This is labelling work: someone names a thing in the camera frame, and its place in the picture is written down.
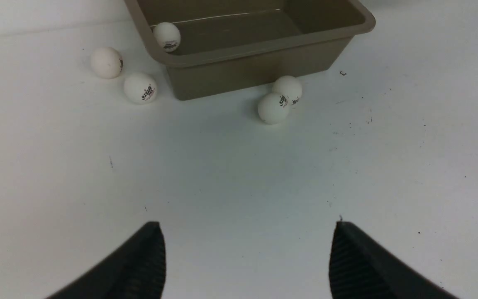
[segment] printed logo on ball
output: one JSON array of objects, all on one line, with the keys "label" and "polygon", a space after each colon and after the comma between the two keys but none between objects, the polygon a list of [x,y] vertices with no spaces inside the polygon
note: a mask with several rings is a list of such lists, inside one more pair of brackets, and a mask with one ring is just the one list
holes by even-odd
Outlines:
[{"label": "printed logo on ball", "polygon": [[149,85],[148,89],[144,89],[145,93],[141,96],[141,100],[145,102],[148,101],[152,97],[152,95],[154,95],[155,90],[155,88]]},{"label": "printed logo on ball", "polygon": [[280,105],[281,107],[286,107],[288,103],[289,103],[289,102],[287,101],[287,99],[285,98],[285,96],[281,96],[281,97],[280,97],[279,105]]}]

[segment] white table surface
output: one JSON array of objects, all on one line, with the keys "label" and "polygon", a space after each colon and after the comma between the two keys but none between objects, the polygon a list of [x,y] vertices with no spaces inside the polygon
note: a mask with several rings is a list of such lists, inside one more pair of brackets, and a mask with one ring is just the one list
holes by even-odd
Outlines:
[{"label": "white table surface", "polygon": [[[364,4],[376,28],[274,126],[270,86],[175,100],[130,22],[0,38],[0,298],[46,297],[147,221],[165,299],[328,298],[339,215],[478,298],[478,0]],[[91,73],[99,46],[122,77]],[[157,102],[125,100],[136,70]]]}]

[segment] ping pong ball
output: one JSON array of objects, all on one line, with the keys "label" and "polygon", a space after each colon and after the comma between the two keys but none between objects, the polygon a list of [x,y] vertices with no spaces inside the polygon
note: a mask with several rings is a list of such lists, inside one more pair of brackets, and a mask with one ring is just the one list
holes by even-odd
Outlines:
[{"label": "ping pong ball", "polygon": [[113,48],[99,48],[91,54],[91,69],[103,79],[113,79],[123,70],[123,58]]},{"label": "ping pong ball", "polygon": [[293,76],[283,76],[274,83],[273,93],[284,95],[294,105],[302,97],[302,84]]},{"label": "ping pong ball", "polygon": [[163,22],[154,27],[154,38],[165,52],[171,53],[180,46],[180,30],[171,23]]},{"label": "ping pong ball", "polygon": [[148,104],[156,99],[158,85],[151,76],[142,72],[135,72],[125,79],[123,90],[131,102]]},{"label": "ping pong ball", "polygon": [[258,104],[258,114],[262,121],[274,125],[284,121],[290,112],[287,98],[278,93],[269,93]]}]

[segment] white ping pong ball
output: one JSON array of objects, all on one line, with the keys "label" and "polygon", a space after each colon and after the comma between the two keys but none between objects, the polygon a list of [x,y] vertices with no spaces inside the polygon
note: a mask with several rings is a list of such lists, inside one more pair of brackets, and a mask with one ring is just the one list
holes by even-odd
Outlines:
[{"label": "white ping pong ball", "polygon": [[287,98],[278,93],[269,93],[258,104],[258,114],[262,121],[275,125],[284,121],[290,112]]},{"label": "white ping pong ball", "polygon": [[152,33],[158,45],[167,53],[171,53],[180,46],[180,30],[172,23],[159,23],[154,27]]},{"label": "white ping pong ball", "polygon": [[91,54],[91,69],[103,79],[113,79],[123,70],[123,58],[113,48],[99,48]]},{"label": "white ping pong ball", "polygon": [[148,74],[135,72],[127,76],[123,84],[127,98],[135,104],[148,104],[158,95],[158,85]]},{"label": "white ping pong ball", "polygon": [[298,103],[302,97],[302,91],[302,84],[293,76],[283,76],[276,80],[273,86],[273,93],[284,95],[291,105]]}]

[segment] plastic tray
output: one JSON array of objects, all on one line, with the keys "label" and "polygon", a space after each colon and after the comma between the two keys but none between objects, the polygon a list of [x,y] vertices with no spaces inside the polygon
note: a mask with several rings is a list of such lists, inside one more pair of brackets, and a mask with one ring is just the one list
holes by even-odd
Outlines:
[{"label": "plastic tray", "polygon": [[[180,100],[327,70],[373,15],[357,0],[125,0],[148,53],[167,67]],[[175,23],[166,53],[152,27]]]}]

